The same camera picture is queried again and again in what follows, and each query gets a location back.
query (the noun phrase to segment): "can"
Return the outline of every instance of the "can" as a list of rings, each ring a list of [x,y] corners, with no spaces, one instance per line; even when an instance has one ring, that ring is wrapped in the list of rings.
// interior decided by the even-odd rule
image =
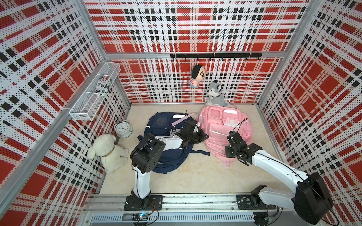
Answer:
[[[109,76],[101,76],[98,79],[96,86],[96,93],[100,93],[101,95],[106,95],[109,92]]]

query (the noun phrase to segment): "plaid panel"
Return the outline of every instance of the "plaid panel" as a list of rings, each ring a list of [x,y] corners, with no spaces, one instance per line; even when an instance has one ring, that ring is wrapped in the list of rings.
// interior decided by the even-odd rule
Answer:
[[[77,225],[88,195],[99,192],[105,175],[99,156],[87,159],[88,148],[97,136],[114,133],[127,111],[124,103],[112,85],[93,121],[70,120],[0,225]]]
[[[132,103],[205,102],[213,80],[223,85],[225,100],[257,103],[279,59],[126,59],[119,77]],[[199,87],[190,87],[190,74],[197,64],[205,66],[206,76]]]
[[[262,105],[289,164],[324,178],[341,225],[362,224],[361,22],[361,3],[323,1]]]
[[[0,2],[0,184],[100,61],[71,1]]]
[[[309,3],[84,2],[106,52],[283,51]]]

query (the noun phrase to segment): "clock face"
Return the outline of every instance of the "clock face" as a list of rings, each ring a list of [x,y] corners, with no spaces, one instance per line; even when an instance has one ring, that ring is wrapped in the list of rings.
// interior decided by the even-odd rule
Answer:
[[[127,122],[120,123],[117,127],[117,133],[125,133],[130,129],[130,125]]]

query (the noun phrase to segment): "metal vent grille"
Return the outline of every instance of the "metal vent grille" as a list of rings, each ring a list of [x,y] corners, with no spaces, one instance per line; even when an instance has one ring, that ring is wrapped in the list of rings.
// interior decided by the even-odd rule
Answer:
[[[254,221],[254,213],[160,213],[158,222],[235,222],[235,221]],[[152,222],[157,218],[157,214],[149,217],[147,222]],[[130,214],[123,213],[104,213],[94,214],[93,223],[102,222],[132,222]]]

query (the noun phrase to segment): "hanging doll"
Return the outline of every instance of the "hanging doll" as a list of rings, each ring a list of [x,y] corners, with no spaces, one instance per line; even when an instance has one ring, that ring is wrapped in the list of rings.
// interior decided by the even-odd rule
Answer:
[[[196,65],[191,73],[190,86],[192,88],[199,87],[199,82],[205,78],[205,67],[202,65]]]

